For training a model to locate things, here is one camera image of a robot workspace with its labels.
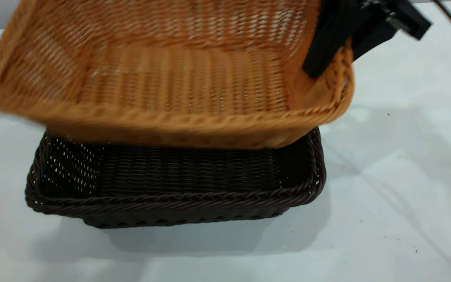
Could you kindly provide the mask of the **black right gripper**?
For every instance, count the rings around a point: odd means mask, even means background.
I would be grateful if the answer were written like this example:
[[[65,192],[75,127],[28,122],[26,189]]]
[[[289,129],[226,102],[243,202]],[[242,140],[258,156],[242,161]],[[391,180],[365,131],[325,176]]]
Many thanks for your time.
[[[362,9],[369,12],[375,22],[362,25]],[[315,34],[302,68],[312,78],[320,76],[352,35],[353,60],[356,61],[392,39],[398,30],[421,40],[430,27],[431,21],[408,0],[362,0],[361,6],[357,0],[321,0]]]

